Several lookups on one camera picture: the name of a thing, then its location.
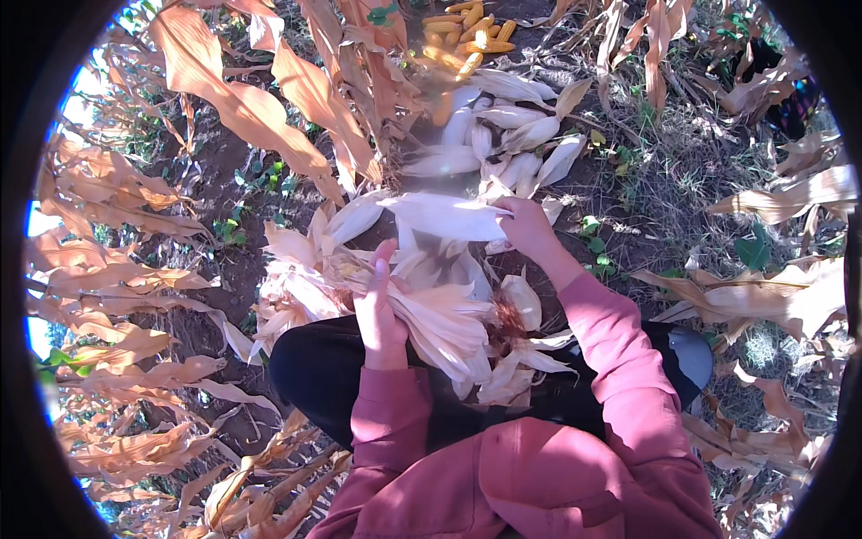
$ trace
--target corn cob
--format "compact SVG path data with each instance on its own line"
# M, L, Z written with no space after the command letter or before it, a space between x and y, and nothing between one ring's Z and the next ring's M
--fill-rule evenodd
M504 22L503 29L500 30L500 34L497 36L497 41L508 42L513 32L515 32L515 21L508 20Z
M485 48L488 45L488 28L490 28L490 23L486 19L482 19L477 24L479 28L476 30L476 46Z
M434 110L434 115L431 116L431 121L434 125L443 127L449 121L449 114L452 112L452 93L444 91L440 96L440 102Z
M446 34L446 44L449 47L458 45L458 40L461 38L461 28L456 28L453 32Z
M489 24L494 24L494 16L493 15L488 15L485 17L485 19L488 19ZM461 43L467 43L468 41L473 41L473 38L476 36L476 30L479 29L478 24L479 24L479 22L476 21L476 24L472 25L469 30L467 30L466 32L461 34L461 38L459 39L459 41Z
M470 10L477 3L482 3L482 0L471 0L470 2L462 2L462 3L454 3L448 8L446 8L447 13L459 13L461 10L466 9Z
M488 44L481 47L477 41L468 41L458 45L458 51L464 53L510 53L515 50L514 43L506 43L504 41L488 41Z
M434 60L438 64L442 64L443 66L446 66L453 71L460 71L461 68L464 67L463 60L458 60L450 53L447 53L439 47L435 47L433 45L426 45L422 48L422 53L428 56L431 60Z
M448 34L453 32L458 27L457 22L429 22L425 25L426 32L435 32L436 34Z
M476 68L482 65L483 59L484 55L482 53L471 54L470 58L464 63L464 66L458 71L458 75L455 76L455 82L459 83L472 75L476 71Z
M427 26L432 22L463 22L464 17L460 15L437 15L433 17L425 17L422 19L422 26Z
M435 47L443 47L443 39L434 32L425 33L425 42Z
M464 17L464 28L471 28L474 24L479 22L484 16L484 9L482 8L481 3L477 3L472 8L470 8L470 13Z

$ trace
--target dry corn leaf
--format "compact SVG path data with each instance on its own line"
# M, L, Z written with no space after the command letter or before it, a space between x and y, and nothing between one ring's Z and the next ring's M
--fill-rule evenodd
M218 479L218 476L222 474L222 470L228 466L228 463L225 462L220 464L213 469L209 470L204 475L198 477L197 479L193 479L183 485L183 490L179 495L179 507L177 508L177 515L171 521L171 524L167 529L167 539L171 539L173 536L173 532L179 528L179 525L183 523L186 516L188 515L189 505L191 504L191 500L204 488L209 486L210 483Z
M509 303L521 313L526 331L536 331L541 326L541 301L524 275L506 275L500 291Z
M375 161L374 152L353 119L347 102L333 88L320 67L296 56L282 39L272 63L272 76L282 95L294 103L309 121L344 141L349 159L343 161L349 165L348 168L353 168L352 162L356 163L358 172L366 178L375 184L383 182L380 165Z
M660 277L643 270L631 276L668 288L684 299L655 317L655 321L673 322L694 316L710 323L739 317L764 318L801 341L812 337L834 312L844 307L843 263L843 258L821 260L807 272L798 266L787 266L771 279L745 273L712 285L707 291L688 279Z
M432 193L408 193L378 204L406 226L441 238L461 241L505 240L497 215L510 215L493 206Z
M571 114L572 110L574 110L574 108L577 107L584 99L584 96L587 95L587 91L590 89L591 85L592 78L585 78L584 80L571 83L566 86L566 88L563 88L562 92L559 93L557 104L553 108L554 112L556 112L557 120L562 121L563 118Z
M654 109L661 112L665 108L667 85L659 69L659 64L667 56L668 47L673 37L670 23L667 20L665 0L657 0L653 8L650 9L646 30L649 37L649 51L644 56L646 99Z
M287 125L281 103L260 88L224 82L218 39L195 11L163 9L149 32L165 51L168 88L206 99L242 140L278 151L292 172L311 177L324 196L344 204L326 158L302 132Z
M596 56L596 74L598 76L598 98L606 111L610 111L610 100L608 98L608 76L610 74L610 51L616 44L616 35L620 31L622 16L626 13L628 4L622 0L611 0L610 6L605 10L608 19L604 23L604 37L598 46Z
M196 384L188 384L189 387L203 389L215 398L223 398L235 403L256 404L261 408L267 408L275 413L275 416L281 421L281 412L272 401L263 395L249 395L242 391L239 387L233 384L219 384L212 379L202 379Z
M779 224L809 204L856 200L856 169L853 165L832 168L804 179L785 191L743 191L707 208L711 213L756 213L769 224Z

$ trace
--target dirt ground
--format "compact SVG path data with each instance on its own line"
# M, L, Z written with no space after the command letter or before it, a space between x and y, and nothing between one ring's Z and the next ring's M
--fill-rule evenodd
M646 2L633 0L629 3L627 19L632 21L643 13ZM285 5L284 0L276 4L282 12L295 16L295 6ZM704 28L709 28L709 18L715 16L713 4L696 2L697 21ZM549 0L523 0L518 3L492 4L490 11L498 19L529 20L548 15L552 7L553 2ZM545 49L565 41L585 22L586 18L582 15L570 16L568 22L554 30L551 39L545 43ZM418 28L417 17L409 22L409 31L414 39L421 36ZM516 44L515 52L488 56L486 61L490 59L494 67L519 73L530 72L531 66L539 68L535 71L536 79L550 84L557 91L575 80L595 77L596 62L591 57L596 50L595 42L570 52L530 55L547 33L547 28L519 27L512 38ZM295 42L304 43L305 47L297 52L314 61L314 48L307 47L307 40L303 41L301 32L292 34L290 40L295 49ZM635 56L642 57L646 46L646 43L641 44ZM680 78L689 67L703 63L695 44L680 40L671 46L673 50L667 64ZM554 228L566 248L583 263L595 264L596 255L578 235L581 220L585 216L595 216L602 222L598 234L607 245L608 256L618 268L616 275L606 279L606 283L612 289L633 298L644 318L649 318L669 304L656 299L653 287L628 279L628 274L639 269L655 273L681 270L692 248L700 249L701 267L721 276L738 273L742 265L734 259L732 242L734 238L750 232L750 219L711 216L705 213L704 208L740 188L761 186L768 177L766 170L769 163L765 157L765 138L760 130L739 126L717 135L713 129L700 127L706 120L714 118L716 111L715 104L709 103L702 93L689 93L685 89L678 91L674 85L668 85L667 108L659 120L654 120L650 110L645 107L643 80L642 62L627 60L615 72L615 82L611 87L616 118L640 137L640 147L635 147L623 129L608 119L598 102L596 86L593 85L586 99L574 111L579 119L566 120L561 132L577 128L581 133L588 134L591 129L597 129L607 142L582 156L575 162L566 179L540 190L535 198L541 200L545 196L554 196L564 200L566 207ZM270 86L272 76L268 72L256 72L246 76L244 81L265 86L278 95L278 89ZM247 235L247 242L241 246L226 245L217 249L184 248L156 236L145 245L142 256L151 256L148 263L155 265L189 268L197 265L197 271L206 279L221 276L221 287L189 291L187 295L223 310L231 323L251 335L254 324L249 318L250 307L257 301L257 286L265 275L265 257L261 251L266 244L264 221L281 214L289 223L288 226L304 232L322 198L313 185L303 183L289 196L284 196L281 183L288 177L286 169L280 175L274 191L248 189L247 184L259 175L259 172L254 171L256 167L253 163L260 162L259 169L265 171L275 162L274 153L265 153L262 157L259 150L249 148L219 123L217 113L205 102L193 97L192 106L198 113L195 121L197 151L191 160L174 159L178 145L173 137L161 133L161 148L153 157L152 165L144 172L160 175L167 169L164 175L169 182L181 185L185 195L200 201L195 208L197 218L211 229L214 221L230 218L242 201L245 209L240 212L238 221ZM171 114L178 117L176 104L172 107L174 110L171 110ZM184 125L184 121L175 122L175 125ZM332 156L326 135L313 134L310 138L325 154ZM616 173L618 163L614 157L614 152L619 152L620 146L633 150L635 156L628 171L622 175ZM234 171L237 170L245 175L245 185L239 185L234 180ZM477 182L475 176L452 179L448 190L469 189ZM409 181L405 181L405 188L409 185ZM381 222L349 247L373 249L380 240L392 237L394 233L394 222L391 215L385 212ZM773 249L778 259L790 258L788 248L776 244ZM519 273L526 264L528 280L542 299L543 329L547 333L562 329L565 317L562 316L559 302L550 282L535 264L517 252L494 255L488 261L500 277L506 273ZM166 317L144 318L142 324L149 322L158 329L166 328L179 338L180 343L172 352L180 360L194 354L217 357L222 353L222 335L205 315L177 309ZM694 327L712 330L700 323L694 323ZM767 375L770 378L791 376L792 360L802 353L798 345L794 348L795 343L788 343L786 335L774 330L774 326L761 324L750 333L755 340L769 342L768 346L773 347L762 352L764 357L768 356L768 360L760 365L753 362L744 338L719 361L741 358L751 374ZM231 355L229 348L226 354ZM279 405L284 416L290 412L290 406L281 403L263 367L249 367L235 357L230 357L228 366L217 373L215 379L237 383L249 394L266 395ZM798 387L799 391L804 389L800 385ZM743 420L740 426L761 428L765 425L765 410L751 388L742 389L736 384L735 387L714 390L728 415ZM204 404L198 390L184 391L184 400L191 410L208 421L234 406L219 399ZM148 422L158 424L159 413L159 409L147 409ZM248 406L247 412L242 411L228 420L220 439L240 456L254 454L265 446L277 427L270 411ZM726 474L715 469L711 473L716 489L714 496L720 497L722 492L734 486L730 478L725 478Z

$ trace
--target pile of corn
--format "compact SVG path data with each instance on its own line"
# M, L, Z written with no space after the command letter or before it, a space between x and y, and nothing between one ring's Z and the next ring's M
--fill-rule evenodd
M485 53L508 53L515 21L494 24L493 14L485 16L481 0L456 3L446 8L450 15L422 19L425 56L456 72L455 83L463 82L482 65Z

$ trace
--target dry leaf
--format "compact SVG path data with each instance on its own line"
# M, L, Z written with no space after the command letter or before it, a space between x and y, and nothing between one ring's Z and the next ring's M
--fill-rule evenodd
M165 51L168 88L212 103L222 124L256 147L276 150L292 172L311 177L317 188L343 205L338 184L323 154L302 132L287 125L287 112L267 91L222 79L221 48L193 10L163 9L149 27Z
M707 208L711 213L756 213L769 224L779 224L809 204L856 200L856 169L853 165L833 166L804 179L785 191L743 191Z

